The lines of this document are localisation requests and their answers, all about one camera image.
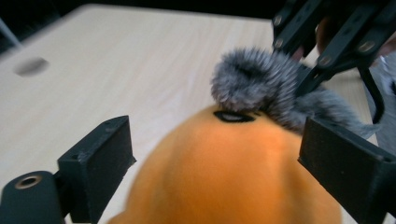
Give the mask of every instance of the gray furry pom-pom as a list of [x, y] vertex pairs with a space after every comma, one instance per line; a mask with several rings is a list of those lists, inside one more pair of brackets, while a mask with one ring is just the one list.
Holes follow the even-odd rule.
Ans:
[[212, 78], [212, 96], [220, 106], [234, 111], [263, 111], [288, 130], [302, 133], [307, 117], [341, 125], [363, 138], [378, 125], [359, 121], [349, 105], [334, 92], [320, 87], [295, 97], [301, 65], [287, 55], [260, 49], [236, 49], [223, 56]]

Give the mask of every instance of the plush toy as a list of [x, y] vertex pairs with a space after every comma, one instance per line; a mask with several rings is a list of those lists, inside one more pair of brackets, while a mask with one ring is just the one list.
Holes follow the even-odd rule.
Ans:
[[376, 127], [322, 88], [296, 99], [298, 66], [258, 49], [225, 55], [212, 80], [218, 103], [161, 141], [110, 223], [341, 223], [340, 205], [297, 162], [304, 120], [364, 136]]

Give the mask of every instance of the table surface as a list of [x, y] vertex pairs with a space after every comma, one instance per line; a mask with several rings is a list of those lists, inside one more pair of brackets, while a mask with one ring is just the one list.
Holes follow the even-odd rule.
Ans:
[[[87, 5], [0, 55], [0, 188], [57, 159], [101, 122], [128, 115], [132, 166], [101, 222], [122, 210], [140, 165], [180, 122], [214, 104], [210, 79], [221, 55], [242, 47], [271, 50], [269, 21], [136, 7]], [[313, 52], [305, 60], [313, 64]], [[36, 74], [22, 66], [47, 61]], [[350, 70], [326, 83], [371, 115]]]

